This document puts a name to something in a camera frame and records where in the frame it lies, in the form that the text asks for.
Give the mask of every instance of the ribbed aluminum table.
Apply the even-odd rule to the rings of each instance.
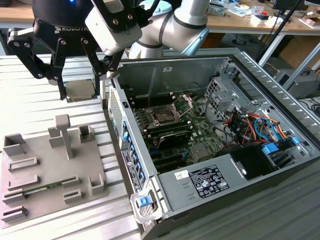
[[[48,55],[42,59],[50,61]],[[68,59],[63,77],[66,81],[91,78],[88,59]],[[1,229],[0,239],[140,240],[100,99],[66,103],[59,98],[58,87],[34,79],[17,57],[0,56],[0,146],[7,134],[21,133],[24,138],[48,134],[55,115],[69,114],[71,128],[82,124],[94,128],[109,194]]]

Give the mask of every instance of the motherboard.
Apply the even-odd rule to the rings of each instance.
[[[133,110],[159,173],[214,158],[224,147],[207,121],[205,108],[201,101],[183,94],[171,104]]]

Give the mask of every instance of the robotic arm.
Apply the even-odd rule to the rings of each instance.
[[[161,10],[159,2],[163,1],[149,1],[145,10],[143,5],[131,7],[128,0],[32,0],[33,27],[9,29],[7,44],[36,79],[47,78],[58,86],[61,100],[69,95],[62,79],[66,58],[87,56],[97,96],[100,76],[115,71],[124,49],[136,41],[150,46],[157,42],[152,38],[158,37],[156,45],[165,44],[187,55],[204,41],[209,0],[183,0],[174,14],[169,11],[161,16],[154,14]],[[153,21],[142,33],[141,28]],[[52,52],[50,64],[33,53],[34,40]],[[105,54],[103,60],[97,57],[98,47]]]
[[[142,36],[157,2],[144,10],[132,8],[128,0],[33,0],[33,27],[9,29],[7,44],[36,79],[58,85],[61,100],[67,96],[62,79],[66,57],[87,56],[99,95],[99,77],[117,69],[123,49]],[[52,52],[50,64],[33,53],[36,39]],[[98,46],[106,55],[103,60],[96,55]]]

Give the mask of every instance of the blue latch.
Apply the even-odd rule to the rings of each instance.
[[[300,143],[300,140],[299,140],[296,136],[294,136],[294,137],[292,138],[292,142],[293,142],[295,145],[298,145],[298,144]]]
[[[269,155],[279,151],[279,148],[274,143],[269,143],[263,147],[263,151]]]
[[[139,208],[143,208],[145,206],[152,204],[152,199],[150,196],[144,196],[136,200]]]
[[[128,140],[128,136],[129,136],[129,133],[126,131],[124,134],[123,134],[123,137],[122,137],[122,140],[124,142],[126,142]]]

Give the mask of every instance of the warning label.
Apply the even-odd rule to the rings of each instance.
[[[141,190],[140,183],[138,181],[134,165],[133,165],[133,163],[131,161],[131,158],[130,158],[130,155],[129,155],[129,151],[128,150],[123,150],[123,151],[121,151],[121,153],[122,153],[122,156],[123,156],[123,160],[124,160],[127,172],[129,173],[131,183],[134,186],[134,192],[136,192],[136,193],[140,192],[140,190]]]
[[[229,188],[217,165],[189,172],[189,177],[199,196],[203,199]]]

